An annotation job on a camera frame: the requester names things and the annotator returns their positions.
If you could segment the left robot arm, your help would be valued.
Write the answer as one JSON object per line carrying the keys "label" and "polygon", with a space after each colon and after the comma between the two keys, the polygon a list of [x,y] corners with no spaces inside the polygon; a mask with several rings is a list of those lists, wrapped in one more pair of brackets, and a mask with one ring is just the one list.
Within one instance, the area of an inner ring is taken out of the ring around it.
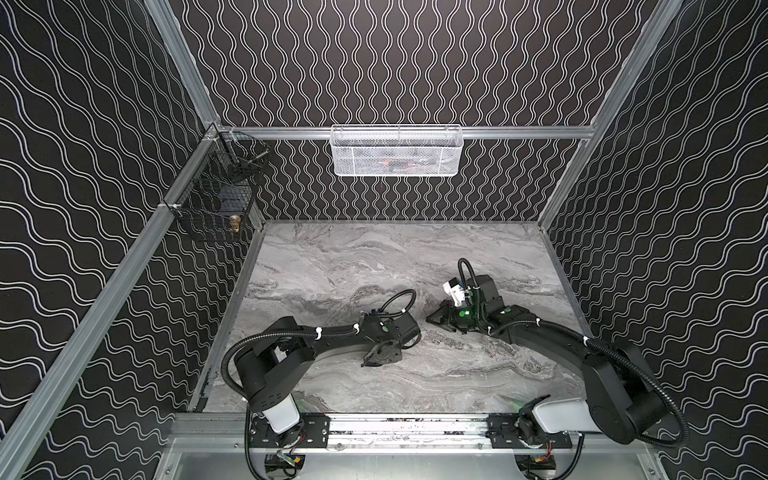
{"label": "left robot arm", "polygon": [[420,327],[408,312],[371,311],[352,324],[333,327],[300,325],[286,316],[230,347],[220,375],[250,412],[262,414],[274,433],[284,434],[301,423],[292,392],[313,364],[359,354],[363,368],[381,367],[401,361],[420,338]]}

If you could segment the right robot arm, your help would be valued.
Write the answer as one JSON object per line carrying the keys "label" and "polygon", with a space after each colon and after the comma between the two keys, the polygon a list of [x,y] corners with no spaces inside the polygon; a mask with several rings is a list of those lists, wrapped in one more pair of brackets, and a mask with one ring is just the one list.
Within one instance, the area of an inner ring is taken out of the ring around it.
{"label": "right robot arm", "polygon": [[542,395],[519,410],[517,430],[523,442],[538,445],[547,435],[564,432],[601,433],[622,445],[638,440],[662,448],[681,447],[689,440],[682,410],[636,346],[585,336],[523,306],[508,305],[488,275],[453,278],[443,289],[449,297],[427,316],[428,323],[527,348],[582,380],[581,398]]}

